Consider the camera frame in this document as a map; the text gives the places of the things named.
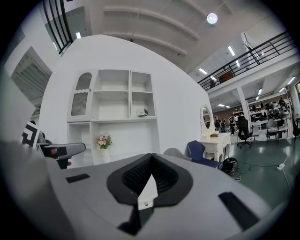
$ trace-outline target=black bag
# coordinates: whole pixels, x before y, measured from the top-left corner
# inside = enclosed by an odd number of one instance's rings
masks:
[[[227,175],[233,175],[235,167],[237,167],[237,160],[233,157],[229,157],[223,161],[220,170],[225,172]]]

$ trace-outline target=blue chair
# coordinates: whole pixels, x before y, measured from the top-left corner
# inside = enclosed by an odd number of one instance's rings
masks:
[[[203,157],[204,151],[205,151],[204,145],[199,143],[196,140],[191,141],[187,144],[187,153],[188,156],[192,159],[192,162],[217,168],[219,166],[219,162],[204,158]]]

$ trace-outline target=pink flowers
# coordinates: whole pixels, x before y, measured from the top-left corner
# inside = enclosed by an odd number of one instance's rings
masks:
[[[97,137],[96,139],[96,145],[100,148],[100,149],[107,149],[107,147],[109,145],[112,144],[112,138],[111,136],[106,133],[106,134],[101,134],[99,137]]]

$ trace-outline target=power strip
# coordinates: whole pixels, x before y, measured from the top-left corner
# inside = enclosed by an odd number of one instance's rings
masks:
[[[285,167],[285,165],[284,165],[283,163],[281,163],[281,164],[279,165],[279,167],[277,167],[277,169],[278,169],[278,170],[282,170],[284,167]]]

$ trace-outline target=arched cabinet door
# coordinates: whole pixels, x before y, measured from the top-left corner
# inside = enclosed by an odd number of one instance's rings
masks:
[[[97,70],[78,71],[70,94],[67,122],[91,120],[91,100]]]

